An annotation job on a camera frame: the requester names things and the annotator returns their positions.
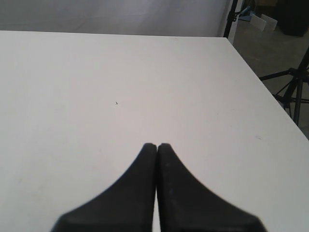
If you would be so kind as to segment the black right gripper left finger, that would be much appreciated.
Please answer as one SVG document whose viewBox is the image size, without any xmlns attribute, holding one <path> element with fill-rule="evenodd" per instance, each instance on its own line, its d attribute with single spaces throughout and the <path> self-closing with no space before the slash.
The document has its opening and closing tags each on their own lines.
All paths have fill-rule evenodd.
<svg viewBox="0 0 309 232">
<path fill-rule="evenodd" d="M 115 183 L 89 202 L 63 214 L 52 231 L 152 231 L 155 172 L 156 145 L 147 143 Z"/>
</svg>

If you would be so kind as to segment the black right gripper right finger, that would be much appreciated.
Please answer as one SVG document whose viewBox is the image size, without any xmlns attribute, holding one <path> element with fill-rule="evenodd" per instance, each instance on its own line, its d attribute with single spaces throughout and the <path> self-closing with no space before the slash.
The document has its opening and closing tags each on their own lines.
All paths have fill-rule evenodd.
<svg viewBox="0 0 309 232">
<path fill-rule="evenodd" d="M 169 144 L 157 151 L 157 200 L 163 232 L 264 232 L 260 219 L 220 198 L 183 165 Z"/>
</svg>

